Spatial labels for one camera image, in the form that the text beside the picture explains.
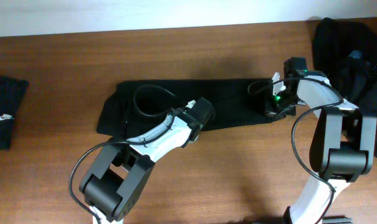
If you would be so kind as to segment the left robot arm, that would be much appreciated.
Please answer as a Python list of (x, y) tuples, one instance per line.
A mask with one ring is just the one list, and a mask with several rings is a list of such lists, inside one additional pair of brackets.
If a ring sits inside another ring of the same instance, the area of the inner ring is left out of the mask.
[(195, 142), (202, 128), (214, 118), (213, 105), (204, 98), (170, 110), (163, 122), (137, 137), (100, 143), (100, 153), (79, 185), (78, 202), (94, 223), (122, 223), (137, 203), (155, 163), (171, 150)]

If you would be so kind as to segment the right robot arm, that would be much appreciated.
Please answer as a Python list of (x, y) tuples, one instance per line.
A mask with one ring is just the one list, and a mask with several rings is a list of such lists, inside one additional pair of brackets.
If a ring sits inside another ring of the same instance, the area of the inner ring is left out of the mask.
[[(343, 190), (370, 172), (377, 117), (346, 100), (323, 72), (308, 70), (304, 58), (286, 60), (283, 76), (275, 73), (269, 87), (277, 106), (291, 107), (299, 102), (309, 106), (292, 125), (291, 144), (298, 163), (310, 177), (298, 199), (286, 208), (281, 222), (352, 223), (351, 218), (328, 217), (326, 213)], [(306, 166), (295, 136), (299, 122), (311, 113), (318, 121), (309, 149), (310, 166)]]

